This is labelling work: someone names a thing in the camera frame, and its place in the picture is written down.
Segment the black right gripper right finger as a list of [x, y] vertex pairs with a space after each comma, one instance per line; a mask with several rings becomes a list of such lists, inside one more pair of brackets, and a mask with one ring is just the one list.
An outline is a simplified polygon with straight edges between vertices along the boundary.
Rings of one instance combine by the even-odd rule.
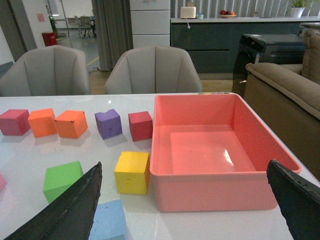
[[295, 240], [320, 238], [320, 188], [276, 160], [268, 163], [268, 183]]

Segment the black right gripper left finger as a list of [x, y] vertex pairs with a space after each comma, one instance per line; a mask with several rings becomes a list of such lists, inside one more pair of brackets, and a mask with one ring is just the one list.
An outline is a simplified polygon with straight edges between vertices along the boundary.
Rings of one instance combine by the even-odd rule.
[[7, 240], [87, 240], [101, 195], [102, 164], [98, 162]]

